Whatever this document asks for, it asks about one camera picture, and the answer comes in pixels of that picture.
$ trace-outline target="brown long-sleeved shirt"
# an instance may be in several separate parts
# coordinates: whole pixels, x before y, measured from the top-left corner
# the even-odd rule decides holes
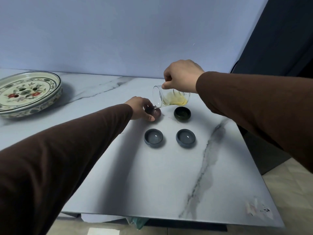
[[[281,147],[313,172],[313,80],[206,72],[196,89],[212,112]],[[130,106],[112,106],[0,151],[1,232],[47,233],[131,116]]]

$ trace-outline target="glass pitcher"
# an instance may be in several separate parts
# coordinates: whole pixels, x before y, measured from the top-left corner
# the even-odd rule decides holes
[[[190,98],[190,93],[181,92],[175,89],[162,89],[162,86],[154,86],[152,91],[154,105],[157,108],[164,106],[184,106]]]

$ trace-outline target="light blue wall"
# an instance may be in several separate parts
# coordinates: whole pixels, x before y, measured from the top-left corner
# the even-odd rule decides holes
[[[228,72],[267,0],[1,0],[0,67],[162,77]]]

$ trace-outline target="peeling sticker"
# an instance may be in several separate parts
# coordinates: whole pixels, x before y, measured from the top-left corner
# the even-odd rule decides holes
[[[259,217],[262,220],[266,217],[274,219],[271,209],[263,201],[260,201],[257,198],[254,198],[254,201],[246,202],[246,211],[247,214]]]

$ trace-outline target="floral patterned tray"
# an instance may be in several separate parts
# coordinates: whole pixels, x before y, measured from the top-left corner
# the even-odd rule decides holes
[[[50,72],[25,72],[0,79],[0,116],[22,117],[52,105],[62,94],[60,77]]]

